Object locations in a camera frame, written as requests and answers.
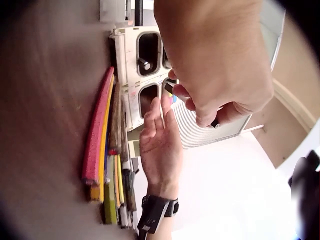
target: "wrist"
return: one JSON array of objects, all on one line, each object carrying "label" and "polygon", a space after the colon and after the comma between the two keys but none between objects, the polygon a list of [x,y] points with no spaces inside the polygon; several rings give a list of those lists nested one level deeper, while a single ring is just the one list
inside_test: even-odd
[{"label": "wrist", "polygon": [[148,184],[147,195],[154,195],[169,200],[178,198],[179,186],[177,183]]}]

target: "colored foam strip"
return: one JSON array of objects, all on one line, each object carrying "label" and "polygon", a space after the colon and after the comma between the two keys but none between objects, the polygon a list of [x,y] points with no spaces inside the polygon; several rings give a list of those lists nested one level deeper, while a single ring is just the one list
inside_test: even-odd
[{"label": "colored foam strip", "polygon": [[119,181],[119,199],[120,204],[124,203],[124,193],[123,193],[123,184],[122,184],[122,168],[121,168],[121,159],[120,155],[117,155],[117,164],[118,164],[118,181]]},{"label": "colored foam strip", "polygon": [[113,88],[113,81],[114,81],[114,75],[111,78],[109,92],[108,92],[108,100],[107,100],[107,106],[106,111],[104,114],[103,119],[103,126],[102,126],[102,134],[101,134],[101,144],[100,144],[100,156],[99,156],[99,202],[103,203],[104,199],[104,157],[105,157],[105,149],[106,149],[106,137],[107,137],[107,125],[108,125],[108,116],[109,116],[109,109],[110,109],[110,102],[111,102],[111,95],[112,95],[112,88]]},{"label": "colored foam strip", "polygon": [[113,71],[114,68],[109,67],[106,72],[88,133],[82,170],[82,180],[87,185],[99,184],[101,133]]},{"label": "colored foam strip", "polygon": [[90,186],[90,201],[91,202],[99,201],[99,195],[100,195],[100,187],[97,185]]},{"label": "colored foam strip", "polygon": [[109,178],[108,183],[104,184],[104,212],[106,224],[117,224],[116,203],[115,203],[115,185],[113,179],[114,161],[110,156],[107,159],[107,170]]},{"label": "colored foam strip", "polygon": [[114,177],[115,177],[115,194],[116,194],[116,205],[119,208],[120,207],[120,193],[119,193],[119,177],[118,177],[118,163],[117,163],[117,155],[114,157],[114,165],[115,165],[115,171],[114,171]]}]

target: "yellow foam strip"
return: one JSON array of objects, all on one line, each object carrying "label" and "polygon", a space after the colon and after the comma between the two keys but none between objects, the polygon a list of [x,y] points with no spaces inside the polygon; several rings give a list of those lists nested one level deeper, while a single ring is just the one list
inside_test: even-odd
[{"label": "yellow foam strip", "polygon": [[112,88],[113,88],[113,81],[115,76],[112,75],[109,92],[108,92],[108,101],[106,112],[104,114],[103,119],[103,126],[102,126],[102,134],[101,134],[101,143],[100,143],[100,155],[99,155],[99,202],[103,203],[104,200],[104,157],[105,157],[105,149],[106,149],[106,135],[107,135],[107,124],[108,124],[108,117],[109,117],[109,109],[110,109],[110,102],[111,102],[111,95],[112,95]]},{"label": "yellow foam strip", "polygon": [[119,197],[120,203],[124,203],[124,193],[123,193],[123,184],[122,184],[122,169],[121,169],[121,159],[120,155],[117,155],[117,164],[118,164],[118,178],[119,178]]}]

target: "red foam strip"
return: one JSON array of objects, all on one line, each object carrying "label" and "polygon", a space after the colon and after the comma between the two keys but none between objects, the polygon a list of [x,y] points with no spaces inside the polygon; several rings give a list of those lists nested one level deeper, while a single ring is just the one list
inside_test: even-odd
[{"label": "red foam strip", "polygon": [[98,184],[99,171],[99,154],[103,118],[107,107],[108,91],[114,68],[109,67],[105,78],[103,79],[102,88],[96,103],[96,107],[91,120],[88,133],[86,149],[84,153],[84,162],[82,169],[82,180],[87,185]]}]

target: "stack of art supplies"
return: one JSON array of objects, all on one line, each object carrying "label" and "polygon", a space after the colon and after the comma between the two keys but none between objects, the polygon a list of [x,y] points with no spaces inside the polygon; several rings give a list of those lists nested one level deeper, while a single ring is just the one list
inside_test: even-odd
[{"label": "stack of art supplies", "polygon": [[110,67],[105,75],[87,138],[82,180],[90,202],[103,204],[105,224],[134,228],[137,210],[119,83]]}]

